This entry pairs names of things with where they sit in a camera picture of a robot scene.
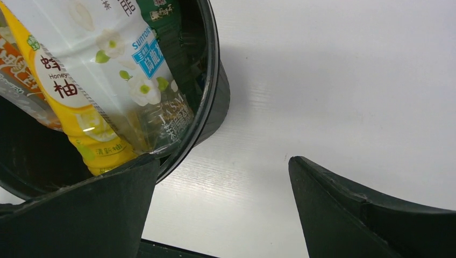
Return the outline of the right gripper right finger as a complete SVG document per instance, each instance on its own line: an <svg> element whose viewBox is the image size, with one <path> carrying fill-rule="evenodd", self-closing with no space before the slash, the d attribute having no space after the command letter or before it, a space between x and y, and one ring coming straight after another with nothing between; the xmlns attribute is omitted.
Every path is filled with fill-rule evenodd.
<svg viewBox="0 0 456 258"><path fill-rule="evenodd" d="M288 171L310 257L455 257L455 212L402 200L302 157Z"/></svg>

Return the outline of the dark green jasmine tea bottle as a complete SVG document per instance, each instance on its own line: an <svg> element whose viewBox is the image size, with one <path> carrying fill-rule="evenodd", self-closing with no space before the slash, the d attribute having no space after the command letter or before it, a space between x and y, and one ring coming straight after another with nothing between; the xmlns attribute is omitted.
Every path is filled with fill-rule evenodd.
<svg viewBox="0 0 456 258"><path fill-rule="evenodd" d="M61 62L116 133L139 153L165 156L193 113L161 31L173 1L4 1L6 12Z"/></svg>

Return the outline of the black plastic waste bin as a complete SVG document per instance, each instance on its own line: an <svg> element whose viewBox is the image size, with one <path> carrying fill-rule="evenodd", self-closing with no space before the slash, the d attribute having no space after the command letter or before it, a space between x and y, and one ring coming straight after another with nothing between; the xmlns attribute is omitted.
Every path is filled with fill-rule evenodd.
<svg viewBox="0 0 456 258"><path fill-rule="evenodd" d="M168 177L191 149L222 125L230 85L220 59L217 24L209 1L180 1L183 17L204 27L209 63L194 124L175 153L160 159L157 182ZM81 155L61 132L46 128L6 100L1 101L1 188L30 199L91 177Z"/></svg>

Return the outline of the yellow honey pomelo drink bottle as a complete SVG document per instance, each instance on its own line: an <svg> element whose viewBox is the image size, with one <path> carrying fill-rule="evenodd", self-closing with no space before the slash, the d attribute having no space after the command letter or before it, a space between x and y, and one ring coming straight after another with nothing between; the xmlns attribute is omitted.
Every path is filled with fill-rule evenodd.
<svg viewBox="0 0 456 258"><path fill-rule="evenodd" d="M89 103L63 64L1 4L1 12L63 132L98 176L137 157Z"/></svg>

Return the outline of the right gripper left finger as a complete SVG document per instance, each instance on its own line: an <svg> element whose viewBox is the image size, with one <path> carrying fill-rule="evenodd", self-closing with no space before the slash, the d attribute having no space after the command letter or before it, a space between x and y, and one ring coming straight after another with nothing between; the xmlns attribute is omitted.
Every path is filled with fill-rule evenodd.
<svg viewBox="0 0 456 258"><path fill-rule="evenodd" d="M100 176L1 205L1 257L136 257L160 162L144 154Z"/></svg>

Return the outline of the orange drink bottle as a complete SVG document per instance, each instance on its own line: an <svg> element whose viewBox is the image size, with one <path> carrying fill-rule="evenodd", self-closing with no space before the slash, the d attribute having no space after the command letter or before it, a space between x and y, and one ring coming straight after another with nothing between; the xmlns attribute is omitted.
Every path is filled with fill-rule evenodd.
<svg viewBox="0 0 456 258"><path fill-rule="evenodd" d="M42 125L61 131L61 124L29 70L1 15L1 96Z"/></svg>

